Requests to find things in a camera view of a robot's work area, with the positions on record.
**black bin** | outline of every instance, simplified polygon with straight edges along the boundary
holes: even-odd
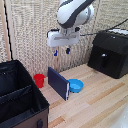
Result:
[[[128,36],[100,32],[93,41],[88,66],[112,78],[128,73]]]
[[[18,60],[0,64],[0,128],[48,128],[49,103]]]

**wire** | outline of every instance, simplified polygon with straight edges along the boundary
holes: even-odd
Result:
[[[104,32],[104,31],[108,31],[108,30],[114,29],[114,28],[116,28],[116,27],[118,27],[118,26],[122,25],[123,23],[125,23],[125,22],[127,22],[127,21],[128,21],[128,19],[126,19],[126,20],[124,20],[123,22],[121,22],[121,23],[119,23],[119,24],[115,25],[115,26],[114,26],[114,27],[112,27],[112,28],[109,28],[109,29],[106,29],[106,30],[101,30],[101,31],[99,31],[99,32]],[[99,32],[97,32],[97,33],[91,33],[91,34],[85,34],[85,35],[80,35],[80,36],[95,35],[95,34],[98,34]]]

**wooden countertop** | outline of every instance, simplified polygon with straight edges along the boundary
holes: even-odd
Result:
[[[113,79],[86,64],[60,74],[82,80],[84,88],[64,101],[45,79],[41,92],[50,103],[49,128],[110,128],[128,102],[128,75]]]

